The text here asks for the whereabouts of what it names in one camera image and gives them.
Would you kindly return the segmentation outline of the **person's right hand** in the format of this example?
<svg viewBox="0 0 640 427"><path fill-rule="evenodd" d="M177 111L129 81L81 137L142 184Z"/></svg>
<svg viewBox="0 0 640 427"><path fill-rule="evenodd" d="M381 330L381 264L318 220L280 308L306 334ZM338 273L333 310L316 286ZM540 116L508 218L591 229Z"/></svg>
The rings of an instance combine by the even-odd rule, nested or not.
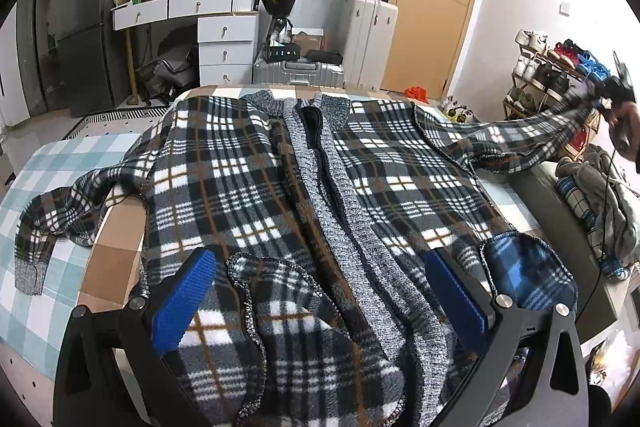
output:
<svg viewBox="0 0 640 427"><path fill-rule="evenodd" d="M615 150L623 158L635 161L640 145L640 116L634 102L624 102L607 110L608 134Z"/></svg>

